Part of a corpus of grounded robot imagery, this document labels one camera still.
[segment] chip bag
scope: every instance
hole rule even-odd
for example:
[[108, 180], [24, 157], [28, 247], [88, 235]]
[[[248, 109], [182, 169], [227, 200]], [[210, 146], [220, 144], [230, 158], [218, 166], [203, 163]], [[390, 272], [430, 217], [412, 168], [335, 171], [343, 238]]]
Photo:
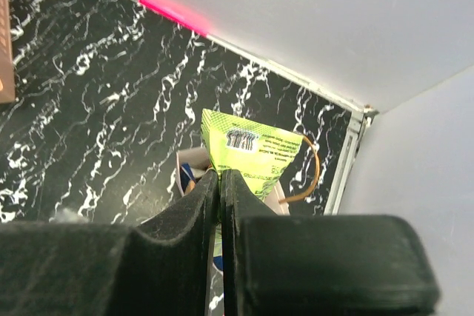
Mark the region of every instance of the chip bag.
[[[238, 169], [250, 191], [262, 201], [295, 158], [303, 137], [208, 109], [202, 111], [201, 135], [219, 181], [224, 170]], [[216, 258], [221, 255], [221, 229], [218, 226], [215, 265], [218, 265]]]

